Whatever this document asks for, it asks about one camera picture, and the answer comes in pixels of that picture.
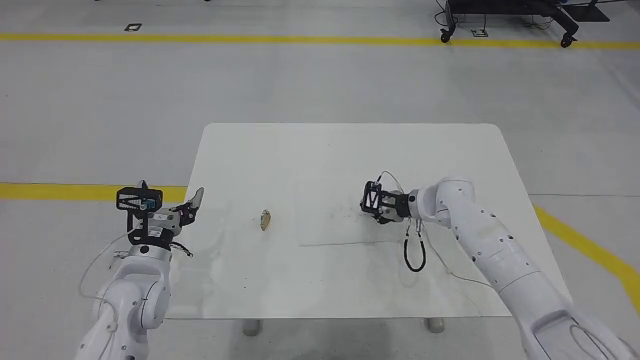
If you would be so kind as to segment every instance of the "cart wheel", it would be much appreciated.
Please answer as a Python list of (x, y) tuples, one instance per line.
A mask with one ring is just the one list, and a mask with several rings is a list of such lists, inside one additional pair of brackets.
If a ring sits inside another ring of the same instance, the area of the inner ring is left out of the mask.
[(563, 48), (568, 48), (569, 46), (571, 46), (574, 40), (575, 39), (573, 38), (573, 36), (564, 34), (562, 40), (560, 41), (560, 46), (562, 46)]

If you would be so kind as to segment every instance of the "yellow floor line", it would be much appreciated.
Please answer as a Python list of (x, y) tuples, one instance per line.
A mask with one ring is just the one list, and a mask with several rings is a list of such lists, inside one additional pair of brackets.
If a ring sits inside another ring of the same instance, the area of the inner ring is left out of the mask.
[[(67, 185), (0, 183), (0, 200), (83, 200), (114, 201), (120, 185)], [(182, 202), (187, 188), (184, 186), (156, 186), (163, 191), (165, 202)], [(614, 254), (598, 246), (569, 225), (535, 206), (542, 227), (573, 247), (604, 269), (618, 277), (631, 303), (640, 314), (640, 274)]]
[[(7, 200), (116, 200), (116, 192), (123, 185), (67, 185), (67, 184), (14, 184), (0, 183), (0, 199)], [(161, 189), (165, 202), (182, 202), (187, 188), (184, 186), (156, 186)]]
[(633, 307), (640, 315), (640, 274), (632, 266), (603, 247), (598, 246), (595, 242), (553, 217), (542, 208), (535, 206), (535, 209), (540, 225), (545, 230), (551, 232), (560, 240), (618, 277), (627, 295), (629, 295)]
[[(174, 35), (174, 34), (13, 34), (0, 33), (0, 41), (106, 42), (106, 43), (191, 43), (191, 44), (308, 44), (372, 46), (444, 46), (440, 38), (390, 36), (289, 36), (289, 35)], [(459, 47), (560, 49), (556, 40), (456, 39), (447, 44)], [(572, 49), (640, 50), (640, 42), (574, 42)]]

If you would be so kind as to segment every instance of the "gray floor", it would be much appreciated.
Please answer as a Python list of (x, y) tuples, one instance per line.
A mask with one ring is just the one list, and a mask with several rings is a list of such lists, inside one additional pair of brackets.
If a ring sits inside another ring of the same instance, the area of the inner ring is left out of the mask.
[[(637, 40), (640, 5), (605, 6), (613, 21), (577, 37)], [(438, 37), (438, 10), (434, 0), (0, 0), (0, 33), (142, 22), (142, 33)], [(468, 21), (460, 37), (482, 18)], [(489, 17), (490, 37), (561, 36), (521, 21)], [(186, 185), (210, 122), (489, 122), (535, 204), (640, 268), (638, 70), (636, 51), (0, 41), (0, 181)], [(0, 357), (74, 354), (91, 306), (77, 280), (123, 222), (109, 203), (0, 202)], [(619, 281), (548, 239), (574, 301), (640, 342)], [(412, 319), (279, 320), (251, 339), (234, 321), (168, 321), (150, 339), (153, 359), (524, 357), (508, 318), (448, 320), (441, 335)]]

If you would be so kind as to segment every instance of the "wire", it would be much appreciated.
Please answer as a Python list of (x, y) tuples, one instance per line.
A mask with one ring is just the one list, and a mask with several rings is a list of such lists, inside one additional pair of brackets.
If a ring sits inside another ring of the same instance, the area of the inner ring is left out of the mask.
[[(443, 23), (441, 23), (440, 21), (438, 21), (438, 16), (439, 16), (440, 14), (445, 14), (445, 13), (446, 13), (446, 11), (445, 11), (445, 9), (444, 9), (444, 6), (443, 6), (443, 5), (441, 5), (441, 4), (440, 4), (440, 2), (439, 2), (438, 0), (436, 0), (436, 3), (438, 4), (438, 7), (440, 7), (440, 10), (441, 10), (441, 11), (440, 11), (439, 13), (437, 13), (436, 15), (434, 15), (434, 16), (433, 16), (433, 19), (436, 21), (436, 23), (437, 23), (439, 26), (441, 26), (441, 27), (448, 27), (448, 26), (449, 26), (448, 24), (443, 24)], [(451, 18), (453, 19), (453, 25), (454, 25), (454, 26), (455, 26), (455, 25), (457, 25), (457, 24), (458, 24), (458, 18), (457, 18), (457, 17), (455, 17), (454, 15), (451, 15)]]
[(420, 272), (422, 271), (424, 266), (427, 264), (427, 251), (424, 249), (424, 241), (422, 240), (422, 234), (420, 233), (420, 231), (422, 231), (422, 223), (418, 224), (418, 220), (416, 220), (416, 232), (418, 233), (418, 237), (420, 238), (420, 249), (422, 250), (422, 263), (418, 268), (414, 268), (411, 265), (411, 262), (409, 261), (409, 256), (407, 254), (407, 246), (409, 244), (409, 228), (411, 228), (411, 223), (409, 223), (409, 225), (407, 226), (407, 232), (405, 233), (405, 238), (404, 238), (404, 262), (407, 265), (407, 267), (409, 267), (409, 270), (413, 272)]
[(573, 341), (576, 343), (576, 345), (578, 345), (578, 347), (580, 349), (582, 349), (583, 352), (585, 352), (587, 355), (589, 355), (589, 357), (591, 357), (594, 360), (598, 360), (597, 357), (595, 357), (594, 355), (592, 355), (591, 353), (589, 353), (589, 351), (587, 351), (587, 349), (584, 348), (584, 346), (582, 346), (582, 344), (578, 341), (578, 339), (576, 338), (576, 336), (573, 333), (573, 329), (577, 328), (579, 330), (581, 330), (582, 332), (584, 332), (587, 337), (589, 337), (590, 339), (595, 339), (599, 344), (601, 344), (602, 346), (604, 346), (605, 349), (607, 349), (607, 351), (611, 354), (611, 356), (613, 356), (613, 360), (617, 360), (618, 358), (616, 357), (615, 354), (613, 354), (613, 351), (611, 350), (611, 348), (609, 346), (607, 346), (607, 344), (605, 344), (602, 339), (598, 338), (597, 335), (595, 335), (593, 332), (589, 331), (588, 329), (586, 329), (585, 327), (583, 327), (582, 325), (578, 325), (578, 324), (571, 324), (569, 326), (569, 333), (571, 334), (571, 338), (573, 338)]
[(447, 263), (444, 262), (444, 260), (442, 259), (442, 256), (440, 256), (440, 253), (438, 253), (438, 251), (436, 250), (435, 247), (433, 247), (433, 245), (431, 244), (431, 239), (429, 239), (429, 231), (427, 231), (426, 228), (424, 228), (424, 234), (427, 237), (427, 243), (429, 244), (429, 247), (431, 248), (431, 250), (433, 250), (436, 254), (436, 256), (438, 256), (438, 259), (440, 259), (440, 262), (442, 263), (442, 265), (444, 266), (444, 268), (447, 270), (447, 273), (451, 274), (452, 276), (454, 276), (455, 278), (461, 279), (463, 281), (468, 281), (468, 282), (475, 282), (476, 284), (480, 284), (480, 285), (484, 285), (484, 286), (488, 286), (489, 288), (493, 289), (493, 287), (489, 284), (487, 284), (486, 282), (482, 282), (482, 281), (478, 281), (475, 279), (471, 279), (471, 278), (464, 278), (461, 277), (459, 275), (457, 275), (456, 273), (454, 273), (453, 271), (451, 271), (451, 269), (449, 268), (449, 266), (447, 266)]
[[(87, 267), (86, 270), (84, 270), (84, 274), (82, 274), (82, 278), (80, 278), (80, 283), (78, 283), (78, 293), (80, 294), (81, 297), (83, 297), (85, 299), (99, 300), (102, 303), (106, 303), (111, 307), (111, 310), (113, 311), (113, 322), (114, 322), (114, 324), (118, 322), (118, 316), (117, 316), (115, 305), (113, 303), (109, 302), (104, 297), (95, 296), (95, 295), (88, 295), (88, 294), (84, 293), (82, 291), (82, 283), (84, 282), (84, 279), (86, 278), (86, 276), (89, 273), (89, 270), (91, 269), (93, 264), (100, 258), (100, 256), (102, 256), (102, 254), (104, 252), (109, 250), (109, 248), (111, 246), (113, 246), (114, 243), (118, 242), (120, 239), (124, 238), (125, 236), (129, 235), (130, 233), (132, 233), (133, 231), (136, 231), (136, 230), (137, 230), (136, 228), (131, 229), (131, 231), (127, 232), (126, 234), (120, 235), (116, 239), (112, 240), (111, 243), (109, 243), (107, 246), (105, 246), (104, 249), (102, 249), (100, 251), (100, 253), (98, 253), (98, 255), (91, 261), (91, 263), (89, 264), (89, 267)], [(109, 339), (107, 340), (107, 344), (104, 345), (104, 348), (102, 348), (102, 352), (100, 353), (100, 357), (98, 357), (98, 360), (100, 360), (102, 358), (102, 355), (104, 355), (104, 352), (107, 350), (107, 347), (109, 346), (109, 343), (111, 343), (111, 339), (113, 338), (113, 333), (114, 332), (115, 331), (111, 331), (111, 333), (109, 334)]]
[[(603, 1), (598, 1), (597, 4), (617, 3), (617, 2), (626, 2), (626, 1), (627, 0), (603, 0)], [(591, 2), (571, 3), (571, 4), (565, 4), (565, 6), (587, 6), (587, 5), (589, 5), (589, 3), (591, 3)]]
[(542, 22), (542, 23), (537, 23), (534, 20), (534, 16), (531, 16), (531, 22), (524, 22), (522, 23), (522, 26), (525, 28), (537, 28), (540, 30), (546, 30), (548, 29), (551, 24), (553, 24), (553, 18), (549, 17), (549, 20)]
[(388, 176), (393, 178), (393, 180), (396, 182), (396, 187), (400, 190), (400, 192), (404, 193), (404, 189), (402, 189), (402, 185), (400, 185), (400, 182), (398, 182), (398, 179), (387, 170), (384, 170), (380, 173), (380, 176), (378, 177), (378, 182), (380, 182), (384, 174), (387, 174)]

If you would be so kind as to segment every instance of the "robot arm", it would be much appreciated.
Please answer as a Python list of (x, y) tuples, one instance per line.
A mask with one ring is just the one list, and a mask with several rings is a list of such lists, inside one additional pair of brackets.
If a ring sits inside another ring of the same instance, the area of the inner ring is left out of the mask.
[(147, 330), (162, 324), (169, 307), (171, 248), (190, 255), (173, 238), (195, 220), (203, 194), (200, 188), (188, 202), (162, 208), (162, 192), (148, 189), (144, 181), (118, 192), (117, 207), (127, 210), (132, 247), (97, 296), (101, 299), (94, 306), (97, 321), (80, 342), (77, 360), (147, 358)]
[(637, 358), (555, 289), (495, 214), (475, 203), (468, 180), (445, 178), (408, 194), (385, 192), (370, 181), (361, 207), (381, 223), (410, 217), (450, 228), (515, 318), (530, 359)]

